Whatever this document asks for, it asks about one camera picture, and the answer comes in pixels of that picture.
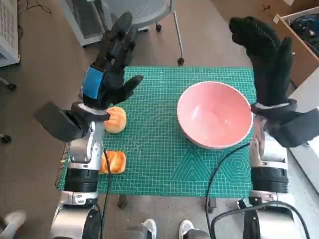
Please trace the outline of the black left hand blue tape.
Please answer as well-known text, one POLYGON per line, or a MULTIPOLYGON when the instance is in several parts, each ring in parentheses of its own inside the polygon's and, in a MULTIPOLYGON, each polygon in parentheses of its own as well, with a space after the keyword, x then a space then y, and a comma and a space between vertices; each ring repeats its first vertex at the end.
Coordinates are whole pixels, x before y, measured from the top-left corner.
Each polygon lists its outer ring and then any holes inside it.
POLYGON ((125 67, 132 60, 137 29, 132 25, 130 12, 122 14, 102 37, 96 60, 88 68, 82 85, 83 103, 97 110, 105 110, 127 100, 142 81, 136 75, 125 81, 125 67))

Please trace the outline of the black gloved right hand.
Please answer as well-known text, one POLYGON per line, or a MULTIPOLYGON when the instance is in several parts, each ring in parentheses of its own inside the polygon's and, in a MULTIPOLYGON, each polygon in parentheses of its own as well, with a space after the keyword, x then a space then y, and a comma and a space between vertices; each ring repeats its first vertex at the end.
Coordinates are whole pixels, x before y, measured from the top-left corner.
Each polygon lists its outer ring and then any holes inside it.
POLYGON ((267 107, 287 104, 292 39, 281 40, 268 24, 252 16, 231 18, 229 29, 233 42, 243 46, 251 60, 257 102, 267 107))

